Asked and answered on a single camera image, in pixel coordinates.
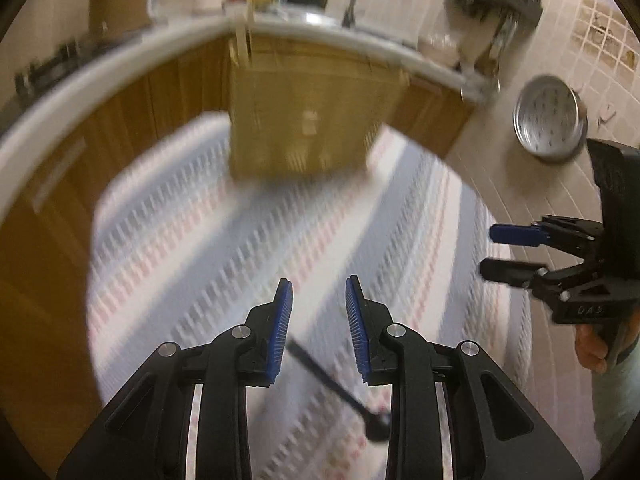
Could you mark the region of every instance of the white countertop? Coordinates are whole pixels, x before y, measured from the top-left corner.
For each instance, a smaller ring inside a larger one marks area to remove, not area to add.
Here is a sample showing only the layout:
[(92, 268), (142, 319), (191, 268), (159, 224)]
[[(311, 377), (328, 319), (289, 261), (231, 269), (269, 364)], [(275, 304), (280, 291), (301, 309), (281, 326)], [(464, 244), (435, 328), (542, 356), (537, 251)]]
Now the white countertop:
[[(4, 219), (33, 169), (82, 118), (158, 64), (235, 30), (241, 15), (236, 7), (227, 14), (184, 17), (156, 27), (94, 60), (40, 98), (0, 141), (0, 219)], [(415, 50), (361, 31), (284, 20), (275, 14), (262, 13), (255, 14), (252, 30), (353, 50), (463, 91), (467, 100), (484, 100), (482, 92), (466, 84), (461, 73), (427, 60)]]

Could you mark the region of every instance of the black spoon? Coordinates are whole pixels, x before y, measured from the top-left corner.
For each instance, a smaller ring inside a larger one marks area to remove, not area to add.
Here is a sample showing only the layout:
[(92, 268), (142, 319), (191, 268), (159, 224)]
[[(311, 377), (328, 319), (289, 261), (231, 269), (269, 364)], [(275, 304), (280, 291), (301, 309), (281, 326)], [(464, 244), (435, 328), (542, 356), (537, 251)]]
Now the black spoon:
[(364, 421), (365, 436), (371, 442), (388, 442), (391, 424), (389, 412), (370, 412), (361, 402), (338, 384), (291, 336), (287, 337), (287, 350), (324, 386), (350, 405)]

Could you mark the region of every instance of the cabinet door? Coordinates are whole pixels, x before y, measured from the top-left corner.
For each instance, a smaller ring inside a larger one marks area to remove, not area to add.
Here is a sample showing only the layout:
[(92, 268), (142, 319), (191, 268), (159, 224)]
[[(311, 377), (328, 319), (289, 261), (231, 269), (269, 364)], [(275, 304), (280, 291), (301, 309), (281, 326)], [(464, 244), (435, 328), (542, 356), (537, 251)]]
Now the cabinet door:
[(459, 92), (412, 77), (389, 125), (444, 158), (473, 109)]

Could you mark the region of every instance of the decorative tile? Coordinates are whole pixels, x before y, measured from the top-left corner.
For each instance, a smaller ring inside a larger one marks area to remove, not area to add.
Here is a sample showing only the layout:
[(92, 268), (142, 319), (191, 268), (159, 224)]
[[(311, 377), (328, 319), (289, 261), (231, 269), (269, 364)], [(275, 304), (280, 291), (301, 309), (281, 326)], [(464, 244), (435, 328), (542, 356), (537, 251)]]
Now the decorative tile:
[(596, 10), (605, 16), (610, 16), (613, 9), (603, 2), (596, 2)]
[(623, 25), (626, 25), (626, 18), (625, 15), (622, 14), (622, 12), (620, 12), (619, 10), (614, 10), (611, 13), (611, 17), (616, 20), (618, 23), (622, 23)]
[(609, 33), (619, 41), (625, 40), (626, 28), (624, 25), (611, 20), (609, 22)]
[(604, 50), (611, 54), (614, 58), (618, 58), (620, 55), (620, 50), (622, 49), (622, 45), (616, 38), (612, 36), (607, 36), (604, 40)]
[(623, 63), (631, 70), (636, 70), (636, 66), (638, 66), (638, 54), (636, 54), (633, 50), (629, 50), (625, 47), (622, 56), (620, 57), (620, 63)]
[(607, 27), (609, 27), (609, 17), (596, 11), (593, 15), (591, 26), (598, 28), (602, 32), (605, 32), (607, 30)]
[(601, 47), (604, 42), (604, 32), (592, 26), (587, 33), (587, 40), (595, 46)]
[(629, 28), (626, 30), (625, 44), (631, 50), (635, 50), (638, 54), (640, 54), (640, 41), (638, 41), (638, 38), (636, 38), (634, 32)]

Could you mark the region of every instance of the round metal tray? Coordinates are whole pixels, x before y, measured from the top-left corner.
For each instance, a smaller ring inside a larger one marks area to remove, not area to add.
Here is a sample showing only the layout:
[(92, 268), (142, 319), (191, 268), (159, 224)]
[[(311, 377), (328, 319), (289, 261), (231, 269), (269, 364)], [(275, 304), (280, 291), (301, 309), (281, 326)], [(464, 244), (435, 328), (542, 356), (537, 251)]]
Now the round metal tray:
[(513, 111), (513, 126), (525, 150), (557, 162), (582, 147), (588, 129), (587, 110), (564, 81), (541, 75), (522, 89)]

